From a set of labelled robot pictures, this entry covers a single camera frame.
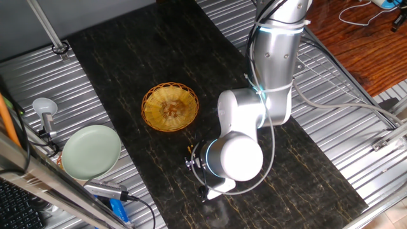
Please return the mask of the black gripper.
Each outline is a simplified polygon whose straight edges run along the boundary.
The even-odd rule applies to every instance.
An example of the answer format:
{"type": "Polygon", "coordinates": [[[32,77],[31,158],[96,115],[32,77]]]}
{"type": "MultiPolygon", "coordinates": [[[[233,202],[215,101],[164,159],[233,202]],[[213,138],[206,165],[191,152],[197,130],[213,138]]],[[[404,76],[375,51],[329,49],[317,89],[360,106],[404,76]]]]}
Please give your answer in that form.
{"type": "Polygon", "coordinates": [[[195,145],[190,145],[187,147],[190,157],[184,157],[184,163],[189,171],[196,172],[198,169],[205,170],[205,163],[202,155],[206,145],[207,140],[202,139],[195,145]]]}

